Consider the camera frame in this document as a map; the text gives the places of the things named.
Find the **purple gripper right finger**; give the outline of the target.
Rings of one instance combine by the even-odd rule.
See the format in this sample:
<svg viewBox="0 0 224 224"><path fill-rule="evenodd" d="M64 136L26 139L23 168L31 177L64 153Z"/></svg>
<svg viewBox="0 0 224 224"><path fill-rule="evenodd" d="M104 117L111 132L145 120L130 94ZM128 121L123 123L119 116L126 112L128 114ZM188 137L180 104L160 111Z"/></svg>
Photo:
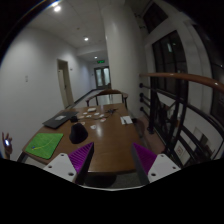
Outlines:
<svg viewBox="0 0 224 224"><path fill-rule="evenodd" d="M180 170L165 154L156 155L137 143L132 144L131 153L142 185L147 185Z"/></svg>

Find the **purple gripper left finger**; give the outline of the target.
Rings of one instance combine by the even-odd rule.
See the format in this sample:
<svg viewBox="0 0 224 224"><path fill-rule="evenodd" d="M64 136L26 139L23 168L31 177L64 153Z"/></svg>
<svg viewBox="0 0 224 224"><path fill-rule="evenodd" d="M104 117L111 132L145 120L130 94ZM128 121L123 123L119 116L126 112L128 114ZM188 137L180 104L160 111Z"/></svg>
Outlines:
<svg viewBox="0 0 224 224"><path fill-rule="evenodd" d="M83 184L93 154L94 143L91 142L70 154L60 153L44 167L44 170L70 182Z"/></svg>

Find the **person's hand with phone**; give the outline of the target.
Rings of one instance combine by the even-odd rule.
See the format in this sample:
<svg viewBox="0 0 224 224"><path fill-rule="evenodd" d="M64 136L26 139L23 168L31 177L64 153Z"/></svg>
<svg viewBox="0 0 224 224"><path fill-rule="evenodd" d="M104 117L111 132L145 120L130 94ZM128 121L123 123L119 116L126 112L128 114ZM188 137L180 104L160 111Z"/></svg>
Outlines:
<svg viewBox="0 0 224 224"><path fill-rule="evenodd" d="M2 134L2 143L4 147L4 158L10 159L10 156L13 152L13 148L12 148L12 138L9 136L9 134Z"/></svg>

